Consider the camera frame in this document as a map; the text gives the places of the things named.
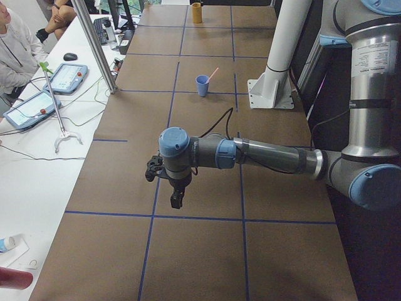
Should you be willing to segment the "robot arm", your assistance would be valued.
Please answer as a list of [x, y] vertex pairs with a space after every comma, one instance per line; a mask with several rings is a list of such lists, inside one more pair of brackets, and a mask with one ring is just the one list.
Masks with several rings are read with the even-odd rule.
[[324, 1], [319, 42], [350, 50], [350, 100], [342, 144], [325, 150], [267, 144], [208, 130], [191, 137], [180, 127], [159, 136], [147, 164], [148, 181], [168, 180], [170, 202], [182, 206], [197, 167], [261, 166], [283, 174], [323, 179], [354, 204], [385, 210], [400, 202], [400, 149], [392, 143], [393, 110], [400, 79], [400, 2]]

